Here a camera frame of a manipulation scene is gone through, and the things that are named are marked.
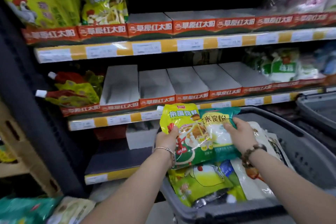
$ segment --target white spout cap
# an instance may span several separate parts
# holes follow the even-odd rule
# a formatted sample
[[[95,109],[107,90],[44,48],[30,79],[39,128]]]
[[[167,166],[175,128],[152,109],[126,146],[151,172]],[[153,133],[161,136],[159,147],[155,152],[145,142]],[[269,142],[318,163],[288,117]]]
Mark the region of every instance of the white spout cap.
[[[55,78],[56,78],[56,73],[54,73],[54,72],[49,72],[48,76],[49,76],[51,79],[55,80]]]
[[[159,113],[162,113],[163,112],[163,106],[161,106],[161,105],[157,106],[156,111],[158,111]]]
[[[40,97],[40,98],[45,98],[47,96],[47,91],[44,90],[37,90],[35,93],[36,97]]]

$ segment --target person's right hand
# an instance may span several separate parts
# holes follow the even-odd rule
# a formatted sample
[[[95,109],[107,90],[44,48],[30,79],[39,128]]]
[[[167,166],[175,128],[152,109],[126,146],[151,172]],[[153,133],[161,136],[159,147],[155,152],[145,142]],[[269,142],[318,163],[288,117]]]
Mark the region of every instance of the person's right hand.
[[[230,123],[223,123],[223,127],[230,133],[232,143],[241,154],[244,154],[246,150],[252,148],[253,145],[258,144],[258,142],[255,140],[254,132],[250,124],[237,117],[233,117],[233,122],[236,124],[237,129]]]

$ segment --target supermarket shelf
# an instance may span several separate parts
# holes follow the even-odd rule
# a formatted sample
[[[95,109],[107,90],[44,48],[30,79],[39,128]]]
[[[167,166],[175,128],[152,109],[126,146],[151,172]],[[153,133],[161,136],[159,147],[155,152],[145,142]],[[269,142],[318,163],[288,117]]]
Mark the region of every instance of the supermarket shelf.
[[[129,150],[126,139],[101,142],[85,171],[85,183],[128,178],[151,153],[151,147]]]
[[[229,107],[229,106],[246,106],[246,105],[263,105],[274,104],[281,102],[294,101],[298,94],[316,94],[322,93],[324,89],[321,87],[312,88],[309,90],[295,90],[286,93],[273,93],[267,95],[242,97],[227,100],[217,100],[207,103],[198,104],[199,109]],[[118,124],[126,124],[133,122],[140,122],[145,120],[158,120],[160,114],[156,110],[145,110],[128,112],[122,114],[89,114],[84,116],[73,116],[68,120],[68,127],[70,131],[92,129],[99,127],[107,127]]]
[[[35,48],[39,63],[336,39],[336,27]]]
[[[0,163],[0,178],[29,174],[29,170],[22,163],[10,164],[10,163]]]

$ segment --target price label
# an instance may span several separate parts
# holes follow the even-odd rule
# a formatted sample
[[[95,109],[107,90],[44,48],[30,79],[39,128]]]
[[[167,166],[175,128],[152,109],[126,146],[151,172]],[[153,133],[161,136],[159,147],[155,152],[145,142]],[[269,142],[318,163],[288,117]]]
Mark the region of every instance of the price label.
[[[204,39],[197,38],[197,39],[185,39],[185,40],[178,40],[177,41],[177,51],[194,51],[194,50],[203,50]]]
[[[131,116],[130,115],[118,115],[118,116],[111,116],[107,117],[107,124],[109,126],[124,124],[124,123],[131,123]]]
[[[218,48],[239,47],[243,45],[242,36],[233,35],[225,37],[217,37]]]
[[[93,129],[95,128],[95,121],[94,119],[87,119],[87,120],[74,120],[70,122],[70,130],[83,130],[83,129]]]
[[[231,107],[231,101],[219,102],[219,103],[212,103],[212,108],[222,108],[222,107]]]
[[[311,94],[317,94],[319,93],[319,90],[316,89],[316,90],[308,90],[308,91],[302,91],[301,92],[303,95],[311,95]]]
[[[275,32],[257,35],[256,38],[256,45],[277,44],[278,42],[279,42],[279,34]]]
[[[330,28],[325,34],[325,39],[336,39],[336,29]]]
[[[300,30],[292,32],[292,42],[304,42],[313,40],[313,30]]]
[[[85,177],[86,185],[102,183],[102,182],[107,182],[107,181],[108,181],[107,174]]]
[[[37,59],[40,63],[72,61],[69,48],[37,51]]]
[[[289,93],[272,95],[272,103],[282,103],[291,101],[291,95]]]
[[[141,113],[141,120],[158,120],[161,118],[162,113],[158,111],[152,112],[142,112]]]
[[[263,104],[264,104],[263,97],[245,99],[245,105],[263,105]]]
[[[333,92],[336,91],[336,87],[331,87],[331,88],[327,88],[326,92]]]
[[[161,53],[161,42],[132,43],[134,55]]]
[[[85,49],[88,59],[109,58],[117,56],[117,47],[113,44],[87,46]]]

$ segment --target white box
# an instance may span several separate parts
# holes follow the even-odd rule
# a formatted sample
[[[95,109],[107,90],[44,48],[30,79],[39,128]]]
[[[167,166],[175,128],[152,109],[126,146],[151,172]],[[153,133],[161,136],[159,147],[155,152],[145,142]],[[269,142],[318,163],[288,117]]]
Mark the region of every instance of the white box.
[[[241,94],[242,86],[220,66],[213,64],[194,66],[193,68],[209,88],[210,99]]]
[[[129,109],[139,106],[140,94],[137,68],[137,65],[119,65],[107,68],[100,98],[102,107],[119,106],[119,109]]]
[[[128,124],[126,129],[128,148],[132,150],[153,147],[160,127],[159,122],[159,120],[151,120]]]
[[[219,64],[236,82],[243,87],[265,86],[272,82],[260,72],[241,62]]]
[[[208,99],[209,89],[193,67],[175,67],[167,72],[175,90],[176,103]]]
[[[140,107],[175,103],[175,91],[166,69],[139,72]]]

